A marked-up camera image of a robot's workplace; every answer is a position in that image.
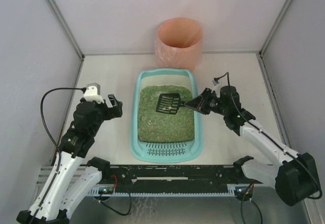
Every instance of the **litter box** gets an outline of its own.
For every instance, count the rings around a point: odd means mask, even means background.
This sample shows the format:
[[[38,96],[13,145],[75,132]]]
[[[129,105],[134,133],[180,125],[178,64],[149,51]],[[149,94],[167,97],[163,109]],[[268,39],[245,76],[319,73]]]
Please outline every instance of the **litter box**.
[[[147,86],[183,86],[199,95],[197,83],[189,70],[157,69],[143,71],[137,80],[132,106],[130,147],[132,154],[139,160],[152,163],[177,163],[190,161],[199,156],[203,149],[202,119],[194,112],[194,140],[180,143],[148,143],[138,139],[138,105],[140,92]]]

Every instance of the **black litter scoop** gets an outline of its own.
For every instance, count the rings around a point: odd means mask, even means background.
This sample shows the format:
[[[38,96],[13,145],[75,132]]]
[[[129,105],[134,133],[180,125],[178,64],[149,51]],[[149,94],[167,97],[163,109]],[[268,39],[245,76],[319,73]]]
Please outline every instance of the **black litter scoop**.
[[[180,107],[184,106],[184,103],[179,93],[161,93],[156,112],[174,115]]]

